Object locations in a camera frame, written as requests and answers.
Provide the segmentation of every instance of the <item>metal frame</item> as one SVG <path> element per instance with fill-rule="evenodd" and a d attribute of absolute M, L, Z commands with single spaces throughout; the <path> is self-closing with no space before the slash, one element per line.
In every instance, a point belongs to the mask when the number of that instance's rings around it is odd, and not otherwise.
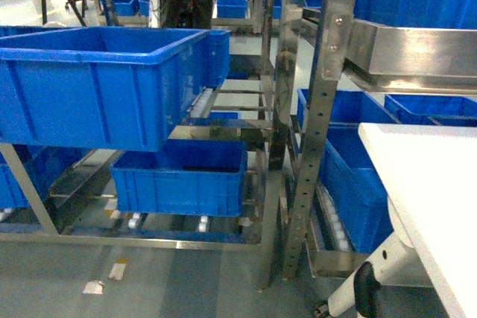
<path fill-rule="evenodd" d="M 105 12 L 106 23 L 117 25 L 119 22 L 115 16 L 113 4 L 110 0 L 102 1 L 103 8 L 107 10 Z M 256 0 L 255 10 L 261 2 L 262 0 Z M 277 70 L 274 72 L 269 60 L 274 23 L 272 19 L 274 0 L 263 0 L 263 2 L 265 9 L 262 25 L 259 24 L 261 15 L 253 21 L 246 19 L 241 20 L 238 24 L 238 26 L 253 27 L 255 31 L 262 28 L 261 58 L 243 56 L 232 58 L 232 67 L 250 69 L 254 74 L 254 79 L 260 81 L 260 90 L 257 93 L 240 92 L 258 95 L 258 104 L 256 106 L 214 107 L 215 97 L 221 91 L 221 89 L 216 89 L 207 105 L 207 110 L 214 108 L 256 111 L 259 113 L 259 119 L 211 122 L 203 118 L 188 118 L 171 134 L 172 138 L 245 140 L 249 144 L 249 150 L 256 150 L 258 153 L 257 194 L 256 202 L 253 204 L 258 208 L 259 216 L 262 218 L 259 223 L 259 226 L 262 226 L 260 244 L 172 239 L 164 238 L 163 232 L 143 232 L 141 230 L 134 231 L 134 237 L 111 229 L 100 230 L 100 232 L 88 230 L 75 232 L 69 228 L 70 231 L 63 230 L 58 235 L 55 222 L 48 216 L 48 212 L 36 192 L 31 190 L 31 181 L 26 176 L 21 163 L 19 165 L 18 155 L 9 144 L 0 145 L 0 149 L 12 167 L 16 178 L 22 184 L 22 188 L 28 194 L 27 197 L 32 208 L 44 230 L 47 231 L 47 235 L 43 232 L 32 233 L 32 230 L 37 229 L 35 226 L 24 228 L 27 233 L 0 233 L 0 241 L 112 244 L 174 249 L 247 251 L 259 249 L 261 251 L 259 289 L 263 289 L 270 282 L 271 263 L 275 253 L 277 227 L 279 227 L 285 233 L 283 269 L 285 278 L 294 277 L 303 244 L 306 244 L 312 274 L 316 276 L 346 277 L 358 268 L 366 259 L 366 255 L 352 251 L 338 251 L 334 237 L 331 237 L 331 240 L 335 242 L 335 245 L 332 245 L 331 248 L 326 246 L 324 242 L 326 240 L 326 213 L 323 214 L 323 200 L 326 198 L 323 191 L 319 190 L 319 184 L 316 184 L 335 92 L 343 70 L 351 80 L 370 91 L 475 94 L 477 93 L 477 72 L 475 66 L 471 66 L 474 62 L 469 59 L 473 59 L 476 55 L 473 44 L 477 32 L 391 28 L 356 21 L 353 19 L 355 0 L 323 0 L 321 12 L 303 10 L 303 0 L 283 0 L 275 66 Z M 315 47 L 310 80 L 311 96 L 307 105 L 309 110 L 307 134 L 305 136 L 302 133 L 301 138 L 302 153 L 298 153 L 298 144 L 294 137 L 297 126 L 289 115 L 300 33 Z M 410 68 L 405 68 L 403 65 L 406 64 L 406 61 L 409 63 L 410 59 L 414 59 L 413 51 L 416 50 L 415 47 L 408 45 L 419 43 L 422 45 L 419 41 L 426 43 L 426 39 L 431 39 L 434 44 L 432 48 L 428 48 L 428 52 L 436 53 L 434 57 L 421 59 L 426 61 L 427 72 L 419 72 L 416 66 L 408 71 Z M 395 41 L 398 41 L 399 45 L 396 45 L 395 49 L 389 49 L 387 44 L 392 44 Z M 464 46 L 461 48 L 459 48 L 460 45 L 454 48 L 448 45 L 443 46 L 446 42 L 448 44 L 462 42 Z M 392 63 L 388 61 L 390 57 L 394 56 L 391 55 L 387 56 L 385 62 L 387 68 L 382 67 L 384 62 L 380 60 L 381 50 L 400 51 L 404 47 L 407 49 L 406 58 L 401 58 L 401 60 L 405 62 Z M 440 71 L 445 68 L 445 64 L 435 66 L 436 57 L 439 56 L 441 58 L 464 56 L 462 58 L 467 59 L 467 66 L 458 66 L 457 69 L 467 72 Z M 391 76 L 396 75 L 396 69 L 403 68 L 406 71 L 400 72 L 399 77 Z M 284 184 L 287 181 L 283 178 L 283 162 L 287 145 L 294 173 L 294 183 L 290 185 L 291 196 L 289 198 L 285 195 L 287 191 Z M 14 226 L 11 231 L 15 232 L 17 228 L 18 226 Z M 427 286 L 429 280 L 425 276 L 416 276 L 412 273 L 408 276 L 398 276 L 390 283 Z"/>
<path fill-rule="evenodd" d="M 296 274 L 309 225 L 331 109 L 353 25 L 354 4 L 355 0 L 323 0 L 309 88 L 307 136 L 304 138 L 285 243 L 283 274 L 286 278 Z"/>
<path fill-rule="evenodd" d="M 111 0 L 101 0 L 102 4 L 99 4 L 100 0 L 96 0 L 96 9 L 101 10 L 105 14 L 105 20 L 108 25 L 118 25 L 119 20 L 114 11 L 114 5 Z M 256 7 L 259 6 L 261 0 L 256 0 Z M 34 188 L 28 174 L 23 167 L 19 156 L 11 144 L 0 144 L 0 150 L 4 155 L 7 163 L 10 166 L 12 172 L 18 182 L 20 183 L 23 191 L 25 192 L 28 201 L 31 204 L 31 211 L 37 220 L 39 225 L 33 222 L 28 224 L 16 224 L 16 223 L 2 223 L 0 226 L 0 241 L 23 241 L 23 242 L 48 242 L 56 244 L 99 244 L 99 245 L 121 245 L 121 246 L 133 246 L 133 247 L 156 247 L 156 248 L 172 248 L 172 249 L 216 249 L 223 251 L 254 251 L 260 249 L 264 252 L 264 260 L 262 266 L 270 267 L 271 260 L 273 258 L 273 246 L 270 242 L 273 241 L 275 234 L 275 227 L 277 224 L 277 213 L 274 210 L 273 205 L 269 205 L 268 201 L 264 202 L 265 187 L 264 180 L 267 175 L 267 153 L 264 151 L 265 144 L 270 141 L 272 133 L 277 133 L 270 122 L 270 112 L 274 99 L 274 86 L 271 83 L 270 74 L 273 74 L 273 66 L 271 66 L 270 57 L 270 44 L 271 44 L 271 27 L 272 27 L 272 10 L 273 0 L 265 0 L 268 7 L 264 11 L 264 19 L 255 19 L 255 29 L 261 30 L 263 28 L 263 41 L 261 59 L 250 59 L 247 57 L 239 57 L 239 65 L 241 69 L 249 69 L 256 79 L 260 80 L 262 89 L 259 93 L 250 93 L 251 95 L 259 96 L 258 106 L 228 106 L 227 109 L 240 109 L 250 110 L 259 113 L 259 120 L 255 121 L 242 121 L 242 120 L 223 120 L 223 121 L 208 121 L 205 118 L 187 118 L 176 130 L 171 134 L 172 138 L 203 138 L 203 139 L 220 139 L 220 140 L 242 140 L 249 143 L 249 150 L 256 150 L 257 152 L 257 168 L 259 171 L 253 175 L 256 176 L 256 188 L 255 199 L 245 200 L 246 206 L 252 205 L 259 209 L 260 222 L 252 225 L 249 231 L 251 237 L 254 237 L 253 231 L 256 230 L 260 237 L 261 226 L 261 240 L 253 239 L 250 242 L 235 243 L 233 238 L 223 235 L 220 242 L 208 242 L 210 237 L 205 235 L 197 235 L 198 233 L 190 232 L 164 232 L 164 231 L 151 231 L 139 229 L 120 229 L 125 215 L 120 215 L 118 223 L 112 228 L 96 228 L 87 229 L 74 226 L 73 221 L 80 214 L 91 198 L 101 196 L 101 193 L 93 191 L 87 192 L 89 185 L 94 186 L 97 181 L 104 180 L 107 175 L 102 175 L 107 172 L 107 163 L 103 163 L 98 172 L 101 175 L 98 178 L 87 180 L 88 183 L 84 183 L 85 189 L 76 188 L 72 190 L 70 194 L 56 195 L 53 193 L 53 201 L 57 201 L 58 206 L 53 205 L 50 207 L 51 200 L 48 199 L 46 203 L 43 203 Z M 288 78 L 280 78 L 281 86 L 284 86 L 288 81 Z M 213 91 L 209 98 L 209 102 L 206 104 L 206 109 L 202 112 L 204 115 L 213 108 L 213 103 L 217 94 L 221 91 L 220 88 Z M 285 117 L 289 113 L 288 109 L 279 111 L 282 117 Z M 271 145 L 272 148 L 277 147 L 277 143 Z M 281 178 L 281 168 L 275 167 L 274 175 Z M 280 182 L 273 182 L 267 185 L 271 188 L 275 184 Z M 270 270 L 266 269 L 263 272 L 260 279 L 261 282 L 269 282 Z"/>

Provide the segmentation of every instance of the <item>gray floor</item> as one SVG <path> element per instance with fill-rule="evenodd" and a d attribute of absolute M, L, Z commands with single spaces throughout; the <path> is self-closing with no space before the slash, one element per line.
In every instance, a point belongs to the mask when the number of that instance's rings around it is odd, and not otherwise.
<path fill-rule="evenodd" d="M 48 20 L 75 26 L 65 0 L 48 0 Z M 88 25 L 97 25 L 90 2 Z M 0 25 L 41 25 L 39 0 L 0 0 Z M 234 39 L 234 54 L 259 54 L 257 38 Z M 312 48 L 300 42 L 296 87 L 308 86 Z M 245 83 L 230 81 L 230 88 Z M 246 86 L 253 88 L 256 83 Z M 342 89 L 355 89 L 344 79 Z M 220 97 L 226 103 L 227 97 Z M 243 97 L 244 103 L 256 103 Z M 293 111 L 296 111 L 296 98 Z M 128 258 L 124 278 L 108 281 L 119 258 Z M 303 257 L 300 277 L 276 279 L 255 289 L 257 255 L 121 247 L 0 244 L 0 317 L 312 317 L 312 306 L 338 285 L 311 279 Z M 82 294 L 92 280 L 105 283 L 104 294 Z M 385 288 L 382 317 L 445 317 L 432 289 Z M 355 317 L 349 312 L 344 317 Z"/>

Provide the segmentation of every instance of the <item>white table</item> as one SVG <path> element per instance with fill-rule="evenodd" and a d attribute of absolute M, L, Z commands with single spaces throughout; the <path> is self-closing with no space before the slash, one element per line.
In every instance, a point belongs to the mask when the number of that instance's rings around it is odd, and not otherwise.
<path fill-rule="evenodd" d="M 359 135 L 395 229 L 370 261 L 379 268 L 382 250 L 403 244 L 399 259 L 419 255 L 451 317 L 477 317 L 477 128 L 361 124 Z"/>

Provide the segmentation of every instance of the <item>metal shelf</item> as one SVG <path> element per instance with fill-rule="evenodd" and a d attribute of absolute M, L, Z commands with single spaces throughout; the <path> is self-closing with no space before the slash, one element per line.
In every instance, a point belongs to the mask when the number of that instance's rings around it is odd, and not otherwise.
<path fill-rule="evenodd" d="M 302 35 L 315 45 L 316 18 Z M 344 73 L 368 92 L 477 95 L 477 31 L 395 28 L 355 19 Z"/>

